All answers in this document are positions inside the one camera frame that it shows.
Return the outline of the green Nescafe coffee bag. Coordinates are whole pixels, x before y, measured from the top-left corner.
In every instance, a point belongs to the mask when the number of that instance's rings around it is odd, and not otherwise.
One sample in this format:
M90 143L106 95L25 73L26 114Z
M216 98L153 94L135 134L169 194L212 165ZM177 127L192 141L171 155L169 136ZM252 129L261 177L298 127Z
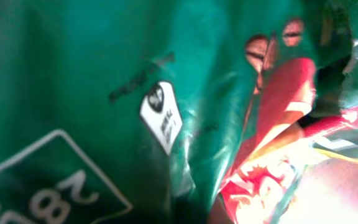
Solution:
M0 0L0 223L284 223L358 163L358 1Z

